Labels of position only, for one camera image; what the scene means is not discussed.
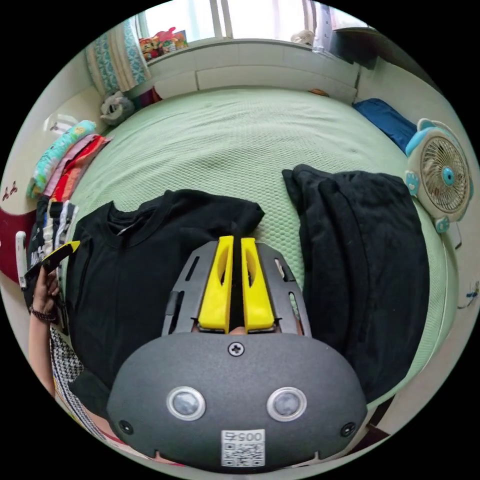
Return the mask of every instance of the electric fan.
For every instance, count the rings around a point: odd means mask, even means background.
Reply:
[[[405,183],[433,218],[439,234],[461,220],[474,194],[465,154],[444,123],[422,118],[405,149]]]

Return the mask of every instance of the green bed sheet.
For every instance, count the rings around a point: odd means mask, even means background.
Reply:
[[[133,211],[165,190],[244,198],[258,202],[265,212],[255,236],[283,253],[300,285],[300,222],[282,169],[304,163],[327,172],[364,170],[403,178],[407,162],[351,106],[278,88],[224,88],[163,100],[137,112],[110,136],[112,142],[71,198],[79,214],[70,235],[79,219],[111,200],[118,209]],[[403,384],[425,366],[437,345],[449,263],[430,217],[415,206],[428,251],[430,298],[423,337]]]

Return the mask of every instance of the qr code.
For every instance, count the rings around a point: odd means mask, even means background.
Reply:
[[[221,446],[224,467],[265,465],[265,430],[223,430]]]

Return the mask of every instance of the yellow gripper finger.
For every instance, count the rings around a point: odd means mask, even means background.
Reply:
[[[268,330],[274,314],[254,238],[241,239],[241,280],[245,330]]]
[[[233,253],[233,236],[220,237],[198,316],[202,329],[229,332]]]

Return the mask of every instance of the lens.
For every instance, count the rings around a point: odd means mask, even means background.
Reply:
[[[299,418],[307,408],[307,397],[295,387],[274,391],[266,403],[268,414],[279,422],[291,422]]]
[[[273,408],[282,417],[289,417],[299,411],[300,399],[293,393],[281,393],[273,402]]]
[[[181,415],[193,415],[199,407],[199,401],[188,391],[177,393],[173,397],[173,408]]]
[[[205,413],[205,399],[202,394],[189,386],[174,388],[166,398],[168,411],[185,421],[199,419]]]

